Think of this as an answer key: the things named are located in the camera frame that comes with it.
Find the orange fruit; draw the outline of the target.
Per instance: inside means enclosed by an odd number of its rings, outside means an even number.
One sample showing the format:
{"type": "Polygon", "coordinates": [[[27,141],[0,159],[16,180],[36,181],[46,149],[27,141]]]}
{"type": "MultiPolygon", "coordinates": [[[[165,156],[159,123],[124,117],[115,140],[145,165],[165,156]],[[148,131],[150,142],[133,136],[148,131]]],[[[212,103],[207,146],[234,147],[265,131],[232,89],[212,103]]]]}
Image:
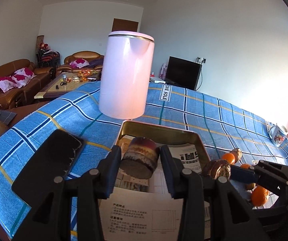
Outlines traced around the orange fruit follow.
{"type": "Polygon", "coordinates": [[[229,164],[231,165],[234,165],[235,164],[235,156],[233,153],[225,153],[223,156],[222,156],[222,159],[226,160],[229,164]]]}
{"type": "Polygon", "coordinates": [[[251,202],[254,207],[263,206],[269,199],[270,192],[262,186],[257,186],[251,195],[251,202]]]}
{"type": "Polygon", "coordinates": [[[240,167],[243,169],[249,169],[251,167],[251,165],[250,164],[242,164],[240,167]]]}

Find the brown white cut fruit half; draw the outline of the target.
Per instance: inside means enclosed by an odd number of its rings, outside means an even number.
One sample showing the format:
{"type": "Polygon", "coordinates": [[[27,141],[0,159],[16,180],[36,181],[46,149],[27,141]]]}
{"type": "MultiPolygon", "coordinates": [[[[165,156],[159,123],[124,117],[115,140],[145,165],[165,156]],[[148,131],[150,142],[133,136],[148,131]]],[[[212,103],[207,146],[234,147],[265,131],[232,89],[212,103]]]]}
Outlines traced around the brown white cut fruit half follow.
{"type": "Polygon", "coordinates": [[[231,154],[234,155],[235,157],[235,163],[239,162],[242,158],[242,151],[240,148],[235,148],[233,150],[230,151],[231,154]]]}

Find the printed paper leaflet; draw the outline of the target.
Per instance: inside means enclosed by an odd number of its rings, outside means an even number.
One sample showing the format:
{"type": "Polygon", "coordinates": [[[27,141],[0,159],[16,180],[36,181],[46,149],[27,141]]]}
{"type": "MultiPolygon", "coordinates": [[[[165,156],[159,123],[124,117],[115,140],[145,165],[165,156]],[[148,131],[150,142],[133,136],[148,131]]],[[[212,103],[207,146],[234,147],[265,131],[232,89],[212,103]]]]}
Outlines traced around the printed paper leaflet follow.
{"type": "Polygon", "coordinates": [[[105,240],[177,240],[182,199],[115,188],[100,202],[105,240]]]}

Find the black smartphone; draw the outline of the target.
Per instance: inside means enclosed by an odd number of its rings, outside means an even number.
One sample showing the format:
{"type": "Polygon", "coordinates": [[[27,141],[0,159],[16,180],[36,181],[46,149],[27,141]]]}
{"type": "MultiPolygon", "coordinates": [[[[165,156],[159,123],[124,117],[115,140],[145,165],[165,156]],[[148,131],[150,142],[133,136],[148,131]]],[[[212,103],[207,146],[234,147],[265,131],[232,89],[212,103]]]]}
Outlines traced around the black smartphone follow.
{"type": "Polygon", "coordinates": [[[33,207],[51,190],[56,177],[66,179],[82,153],[85,141],[63,130],[55,130],[20,171],[11,189],[33,207]]]}

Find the colourful white ceramic mug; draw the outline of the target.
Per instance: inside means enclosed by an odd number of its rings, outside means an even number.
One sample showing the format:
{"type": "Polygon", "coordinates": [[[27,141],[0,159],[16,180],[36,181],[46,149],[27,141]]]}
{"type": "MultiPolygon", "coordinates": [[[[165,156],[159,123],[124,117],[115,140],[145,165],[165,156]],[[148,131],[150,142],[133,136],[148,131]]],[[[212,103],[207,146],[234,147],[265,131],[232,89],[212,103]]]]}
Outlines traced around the colourful white ceramic mug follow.
{"type": "Polygon", "coordinates": [[[276,147],[279,147],[283,143],[287,135],[288,135],[288,129],[283,125],[276,124],[272,126],[269,130],[269,136],[271,142],[276,147]]]}

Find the blue plaid tablecloth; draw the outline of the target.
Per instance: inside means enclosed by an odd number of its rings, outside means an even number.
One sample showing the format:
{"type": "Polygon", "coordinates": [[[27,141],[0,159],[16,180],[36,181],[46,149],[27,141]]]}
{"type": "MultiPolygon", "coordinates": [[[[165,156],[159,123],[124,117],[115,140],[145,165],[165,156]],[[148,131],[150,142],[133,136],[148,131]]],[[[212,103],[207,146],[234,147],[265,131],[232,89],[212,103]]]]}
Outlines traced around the blue plaid tablecloth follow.
{"type": "Polygon", "coordinates": [[[288,139],[226,101],[150,84],[145,112],[114,119],[87,83],[25,117],[0,137],[0,223],[14,240],[201,240],[220,212],[272,205],[266,163],[288,166],[288,139]]]}

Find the wooden coffee table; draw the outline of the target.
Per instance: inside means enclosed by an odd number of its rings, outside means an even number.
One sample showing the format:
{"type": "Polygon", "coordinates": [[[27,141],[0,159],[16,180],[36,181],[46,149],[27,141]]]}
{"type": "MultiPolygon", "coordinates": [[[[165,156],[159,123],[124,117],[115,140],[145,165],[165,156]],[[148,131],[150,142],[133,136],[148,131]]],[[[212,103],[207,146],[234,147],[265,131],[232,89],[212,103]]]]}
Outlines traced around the wooden coffee table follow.
{"type": "Polygon", "coordinates": [[[80,86],[89,83],[96,82],[100,78],[100,73],[88,72],[86,76],[84,73],[70,73],[63,72],[58,75],[54,80],[47,84],[41,91],[39,91],[34,99],[36,100],[46,100],[57,98],[70,91],[73,91],[80,86]]]}

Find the black television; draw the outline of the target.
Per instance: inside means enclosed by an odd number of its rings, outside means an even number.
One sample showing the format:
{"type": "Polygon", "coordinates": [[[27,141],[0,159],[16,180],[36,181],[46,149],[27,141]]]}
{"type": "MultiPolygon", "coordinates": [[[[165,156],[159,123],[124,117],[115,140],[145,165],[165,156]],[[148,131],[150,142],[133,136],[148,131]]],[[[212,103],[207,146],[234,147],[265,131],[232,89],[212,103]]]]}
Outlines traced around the black television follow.
{"type": "Polygon", "coordinates": [[[169,57],[165,81],[190,90],[196,90],[202,65],[193,61],[169,57]]]}

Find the pink electric kettle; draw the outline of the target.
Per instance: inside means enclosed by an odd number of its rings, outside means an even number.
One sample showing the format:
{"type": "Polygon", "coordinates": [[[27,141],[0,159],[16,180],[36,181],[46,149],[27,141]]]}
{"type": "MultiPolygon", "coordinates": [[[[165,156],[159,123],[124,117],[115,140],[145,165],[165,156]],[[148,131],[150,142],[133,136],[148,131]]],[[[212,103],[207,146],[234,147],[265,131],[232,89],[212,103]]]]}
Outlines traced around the pink electric kettle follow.
{"type": "Polygon", "coordinates": [[[109,34],[101,71],[99,110],[114,119],[143,115],[154,54],[154,38],[143,33],[109,34]]]}

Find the brown leather sofa far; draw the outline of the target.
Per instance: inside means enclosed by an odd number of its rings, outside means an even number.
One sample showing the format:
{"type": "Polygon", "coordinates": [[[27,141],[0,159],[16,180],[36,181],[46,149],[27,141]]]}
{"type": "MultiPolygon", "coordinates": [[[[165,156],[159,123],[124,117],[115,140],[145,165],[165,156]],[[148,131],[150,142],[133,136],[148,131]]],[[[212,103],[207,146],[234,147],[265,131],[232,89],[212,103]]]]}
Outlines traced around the brown leather sofa far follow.
{"type": "Polygon", "coordinates": [[[80,51],[67,56],[64,64],[56,68],[56,75],[62,72],[79,72],[82,70],[100,71],[104,56],[94,51],[80,51]]]}

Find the brown leather sofa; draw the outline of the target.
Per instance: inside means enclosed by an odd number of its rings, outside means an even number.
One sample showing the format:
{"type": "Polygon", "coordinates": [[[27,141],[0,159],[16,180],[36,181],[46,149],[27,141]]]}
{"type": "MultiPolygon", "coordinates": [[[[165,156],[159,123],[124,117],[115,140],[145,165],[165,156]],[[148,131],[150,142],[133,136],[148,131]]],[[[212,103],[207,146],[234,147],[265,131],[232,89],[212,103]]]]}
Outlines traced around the brown leather sofa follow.
{"type": "Polygon", "coordinates": [[[104,56],[94,51],[80,51],[67,56],[64,64],[56,68],[56,75],[62,72],[79,72],[82,70],[100,71],[104,56]]]}
{"type": "Polygon", "coordinates": [[[34,96],[55,77],[53,67],[37,68],[28,59],[0,66],[0,107],[10,109],[33,102],[34,96]]]}

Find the brown leather sofa left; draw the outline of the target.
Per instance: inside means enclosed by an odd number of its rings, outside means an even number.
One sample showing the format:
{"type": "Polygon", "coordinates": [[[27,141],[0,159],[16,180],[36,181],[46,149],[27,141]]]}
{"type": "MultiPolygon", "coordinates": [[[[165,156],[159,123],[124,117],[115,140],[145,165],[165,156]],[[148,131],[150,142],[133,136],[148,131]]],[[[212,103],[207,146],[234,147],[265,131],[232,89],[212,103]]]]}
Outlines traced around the brown leather sofa left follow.
{"type": "Polygon", "coordinates": [[[53,67],[37,68],[28,59],[0,66],[0,107],[10,109],[33,102],[34,96],[55,77],[53,67]]]}

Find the pink flowered cushion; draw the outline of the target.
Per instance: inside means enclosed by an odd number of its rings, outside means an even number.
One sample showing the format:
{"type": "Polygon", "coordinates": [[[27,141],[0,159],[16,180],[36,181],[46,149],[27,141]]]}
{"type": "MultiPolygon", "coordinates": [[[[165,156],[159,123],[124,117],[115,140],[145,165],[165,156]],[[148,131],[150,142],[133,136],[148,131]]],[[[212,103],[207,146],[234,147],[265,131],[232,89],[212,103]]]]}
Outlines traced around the pink flowered cushion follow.
{"type": "Polygon", "coordinates": [[[0,89],[3,93],[17,87],[17,83],[11,77],[0,77],[0,89]]]}

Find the brown wooden door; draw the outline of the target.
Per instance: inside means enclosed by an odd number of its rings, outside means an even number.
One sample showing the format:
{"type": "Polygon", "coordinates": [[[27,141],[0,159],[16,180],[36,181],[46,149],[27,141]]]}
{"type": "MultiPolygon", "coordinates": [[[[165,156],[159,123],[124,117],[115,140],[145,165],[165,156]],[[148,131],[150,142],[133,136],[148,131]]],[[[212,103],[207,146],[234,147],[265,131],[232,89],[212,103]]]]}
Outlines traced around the brown wooden door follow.
{"type": "Polygon", "coordinates": [[[138,29],[138,22],[136,21],[114,18],[111,31],[112,32],[114,31],[137,32],[137,29],[138,29]]]}

